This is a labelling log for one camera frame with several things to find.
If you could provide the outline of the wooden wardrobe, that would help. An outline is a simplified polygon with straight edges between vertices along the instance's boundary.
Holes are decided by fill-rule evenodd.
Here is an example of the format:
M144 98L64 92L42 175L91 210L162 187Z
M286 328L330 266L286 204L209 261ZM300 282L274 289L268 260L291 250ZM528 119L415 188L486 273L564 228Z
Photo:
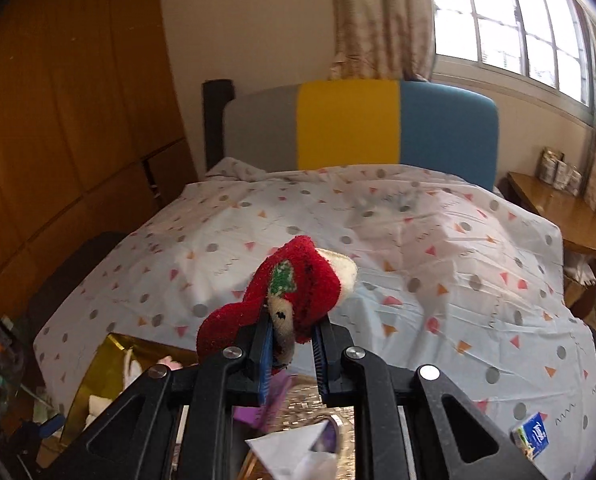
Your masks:
M8 0L0 11L0 315L83 244L127 233L197 172L160 0Z

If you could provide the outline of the gold metal tray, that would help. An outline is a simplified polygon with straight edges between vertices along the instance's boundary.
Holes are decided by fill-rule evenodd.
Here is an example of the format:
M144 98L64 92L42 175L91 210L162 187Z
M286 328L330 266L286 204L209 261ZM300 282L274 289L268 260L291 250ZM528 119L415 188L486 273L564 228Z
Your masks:
M147 370L166 356L183 366L197 362L196 352L193 350L128 335L108 334L96 350L74 396L60 444L70 445L85 430L90 396L115 400L123 392L127 364L137 362L141 370Z

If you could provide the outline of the purple cardboard box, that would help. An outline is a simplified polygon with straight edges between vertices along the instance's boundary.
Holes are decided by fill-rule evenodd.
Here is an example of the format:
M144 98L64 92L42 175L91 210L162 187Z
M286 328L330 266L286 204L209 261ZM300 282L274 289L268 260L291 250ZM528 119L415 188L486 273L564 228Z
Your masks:
M292 386L292 376L287 370L281 370L270 378L266 400L256 408L234 408L234 419L249 428L260 432L269 432L281 411L287 393Z

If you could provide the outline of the pink towel blue band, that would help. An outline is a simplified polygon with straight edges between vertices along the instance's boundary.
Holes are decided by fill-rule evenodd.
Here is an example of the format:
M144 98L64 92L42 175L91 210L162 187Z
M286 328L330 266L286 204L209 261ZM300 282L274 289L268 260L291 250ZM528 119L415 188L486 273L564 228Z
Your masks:
M172 356L165 356L158 361L159 365L168 367L169 370L182 370L184 367L180 362L172 359Z

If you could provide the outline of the patterned plastic tablecloth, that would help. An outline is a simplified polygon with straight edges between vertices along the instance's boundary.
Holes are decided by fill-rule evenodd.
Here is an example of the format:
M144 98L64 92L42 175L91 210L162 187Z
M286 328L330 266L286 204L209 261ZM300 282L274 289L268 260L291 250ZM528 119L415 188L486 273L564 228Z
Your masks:
M550 479L596 460L596 350L564 303L560 229L441 172L267 172L228 158L133 231L33 343L68 408L110 333L206 352L269 308L284 364L308 372L324 314L398 367L432 364L501 429L532 415Z

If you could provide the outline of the red christmas sock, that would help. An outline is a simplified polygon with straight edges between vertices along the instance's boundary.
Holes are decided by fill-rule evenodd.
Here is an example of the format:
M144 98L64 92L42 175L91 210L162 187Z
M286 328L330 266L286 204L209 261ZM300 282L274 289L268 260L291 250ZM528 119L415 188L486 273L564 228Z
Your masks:
M358 267L345 255L294 237L261 263L240 301L212 312L199 327L196 352L206 361L236 343L241 328L270 314L273 369L289 366L296 344L310 341L312 327L341 304L356 284Z

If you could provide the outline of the packets on side table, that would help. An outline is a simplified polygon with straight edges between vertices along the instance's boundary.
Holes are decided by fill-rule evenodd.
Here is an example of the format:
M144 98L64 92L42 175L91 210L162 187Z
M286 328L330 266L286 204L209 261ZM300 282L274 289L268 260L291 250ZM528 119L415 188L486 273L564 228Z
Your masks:
M564 191L572 196L580 193L582 175L574 165L566 162L563 152L546 146L538 162L537 176L540 181L557 191Z

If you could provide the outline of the window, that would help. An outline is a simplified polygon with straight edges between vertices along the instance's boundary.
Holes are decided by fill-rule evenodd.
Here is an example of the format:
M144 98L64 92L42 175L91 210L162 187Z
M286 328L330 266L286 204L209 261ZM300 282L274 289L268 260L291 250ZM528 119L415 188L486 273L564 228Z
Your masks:
M593 120L595 67L576 0L434 0L439 75L482 82Z

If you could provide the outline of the blue Tempo tissue pack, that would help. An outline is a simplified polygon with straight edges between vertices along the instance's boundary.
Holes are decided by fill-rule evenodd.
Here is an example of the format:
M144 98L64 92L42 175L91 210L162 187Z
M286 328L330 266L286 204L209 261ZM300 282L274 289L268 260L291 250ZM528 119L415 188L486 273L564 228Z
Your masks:
M541 413L533 414L511 430L511 439L528 460L532 462L550 444Z

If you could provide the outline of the white knit gloves bundle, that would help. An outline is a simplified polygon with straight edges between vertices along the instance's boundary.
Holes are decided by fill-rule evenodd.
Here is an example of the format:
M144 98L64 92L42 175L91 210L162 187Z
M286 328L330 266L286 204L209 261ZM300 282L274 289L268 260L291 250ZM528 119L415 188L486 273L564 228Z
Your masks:
M142 373L140 362L135 359L133 351L129 350L123 358L122 391L126 390ZM110 404L112 404L112 399L104 398L104 396L89 396L89 413L85 419L85 427L89 427Z

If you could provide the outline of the gold embossed tissue box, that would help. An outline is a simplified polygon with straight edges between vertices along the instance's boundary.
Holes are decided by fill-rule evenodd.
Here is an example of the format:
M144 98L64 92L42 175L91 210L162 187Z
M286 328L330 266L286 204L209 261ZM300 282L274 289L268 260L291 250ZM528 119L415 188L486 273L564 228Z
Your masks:
M239 408L235 415L256 432L246 440L238 478L356 476L353 409L325 406L313 378L278 374L263 408Z

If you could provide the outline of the white bag under table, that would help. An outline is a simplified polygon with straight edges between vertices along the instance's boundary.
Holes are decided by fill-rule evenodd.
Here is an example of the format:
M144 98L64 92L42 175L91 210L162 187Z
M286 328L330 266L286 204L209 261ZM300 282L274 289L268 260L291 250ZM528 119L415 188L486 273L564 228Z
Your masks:
M596 286L596 257L568 252L564 257L564 298L568 308Z

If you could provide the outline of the wooden side table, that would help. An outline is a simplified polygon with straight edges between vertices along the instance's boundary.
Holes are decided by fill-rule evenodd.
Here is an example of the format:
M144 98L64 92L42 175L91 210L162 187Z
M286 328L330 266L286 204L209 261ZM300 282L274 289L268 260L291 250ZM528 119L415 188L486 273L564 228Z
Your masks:
M509 172L507 180L524 208L560 228L566 249L596 257L596 214L582 198L518 172Z

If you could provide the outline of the left floral curtain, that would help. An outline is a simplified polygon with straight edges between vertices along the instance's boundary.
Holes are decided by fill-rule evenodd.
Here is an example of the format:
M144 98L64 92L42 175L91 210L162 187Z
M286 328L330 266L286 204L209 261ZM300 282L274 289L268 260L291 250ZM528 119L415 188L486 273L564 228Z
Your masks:
M333 0L332 79L428 80L435 63L434 0Z

